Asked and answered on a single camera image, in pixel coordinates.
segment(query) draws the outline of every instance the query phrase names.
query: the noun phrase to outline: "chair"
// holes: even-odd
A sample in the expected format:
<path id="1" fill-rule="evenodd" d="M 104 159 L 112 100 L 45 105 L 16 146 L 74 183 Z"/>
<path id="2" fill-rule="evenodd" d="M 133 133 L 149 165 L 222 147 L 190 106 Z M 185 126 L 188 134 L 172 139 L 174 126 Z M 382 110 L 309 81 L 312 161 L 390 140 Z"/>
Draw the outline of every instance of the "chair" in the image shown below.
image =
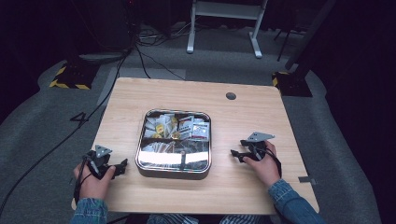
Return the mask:
<path id="1" fill-rule="evenodd" d="M 308 31 L 315 17 L 318 15 L 318 10 L 311 8 L 298 8 L 294 9 L 291 14 L 290 22 L 288 22 L 286 28 L 280 29 L 279 33 L 277 33 L 276 37 L 274 38 L 274 40 L 276 40 L 282 32 L 287 33 L 277 57 L 278 62 L 288 42 L 289 35 L 304 35 Z"/>

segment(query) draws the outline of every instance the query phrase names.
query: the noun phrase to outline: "equipment box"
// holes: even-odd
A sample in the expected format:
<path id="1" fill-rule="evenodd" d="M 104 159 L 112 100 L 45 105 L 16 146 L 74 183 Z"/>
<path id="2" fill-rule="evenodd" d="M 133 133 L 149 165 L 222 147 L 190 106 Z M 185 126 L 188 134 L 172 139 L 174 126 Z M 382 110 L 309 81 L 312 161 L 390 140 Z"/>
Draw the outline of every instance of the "equipment box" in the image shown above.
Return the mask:
<path id="1" fill-rule="evenodd" d="M 210 117 L 201 112 L 150 110 L 135 162 L 141 175 L 204 179 L 211 165 Z"/>

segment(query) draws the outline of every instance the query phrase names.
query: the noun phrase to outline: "wooden table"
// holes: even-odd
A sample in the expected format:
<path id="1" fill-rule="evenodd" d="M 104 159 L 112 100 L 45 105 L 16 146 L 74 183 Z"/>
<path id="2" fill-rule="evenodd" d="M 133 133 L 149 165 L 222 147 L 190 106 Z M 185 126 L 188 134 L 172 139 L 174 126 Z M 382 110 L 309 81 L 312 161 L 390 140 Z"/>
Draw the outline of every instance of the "wooden table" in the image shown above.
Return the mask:
<path id="1" fill-rule="evenodd" d="M 236 95 L 226 98 L 227 92 Z M 204 112 L 212 122 L 212 166 L 203 180 L 144 177 L 134 157 L 150 109 Z M 121 77 L 117 80 L 94 145 L 113 150 L 109 164 L 129 160 L 125 175 L 112 180 L 109 211 L 182 214 L 274 214 L 267 188 L 230 149 L 253 132 L 274 134 L 283 177 L 318 211 L 280 94 L 275 87 Z"/>

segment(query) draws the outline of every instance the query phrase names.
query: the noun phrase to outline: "denim sleeve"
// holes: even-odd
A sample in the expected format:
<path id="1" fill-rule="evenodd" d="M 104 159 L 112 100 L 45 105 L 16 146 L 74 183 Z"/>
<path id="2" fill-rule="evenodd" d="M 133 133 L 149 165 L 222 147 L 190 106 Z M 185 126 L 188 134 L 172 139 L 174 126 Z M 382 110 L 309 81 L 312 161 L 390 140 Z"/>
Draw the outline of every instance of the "denim sleeve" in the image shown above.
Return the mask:
<path id="1" fill-rule="evenodd" d="M 78 201 L 77 208 L 70 224 L 90 223 L 106 224 L 107 205 L 103 200 L 84 198 Z"/>
<path id="2" fill-rule="evenodd" d="M 325 223 L 306 199 L 301 197 L 289 183 L 280 179 L 268 193 L 275 203 L 276 209 L 292 223 Z"/>

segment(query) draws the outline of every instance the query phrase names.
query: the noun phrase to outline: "white shelf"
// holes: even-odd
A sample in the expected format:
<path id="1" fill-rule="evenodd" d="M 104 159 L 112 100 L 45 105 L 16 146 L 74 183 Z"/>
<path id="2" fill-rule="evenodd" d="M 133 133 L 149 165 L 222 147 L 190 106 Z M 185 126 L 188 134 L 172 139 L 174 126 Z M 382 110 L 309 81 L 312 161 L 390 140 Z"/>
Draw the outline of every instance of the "white shelf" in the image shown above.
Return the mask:
<path id="1" fill-rule="evenodd" d="M 196 15 L 257 20 L 260 6 L 246 6 L 216 2 L 197 2 Z"/>

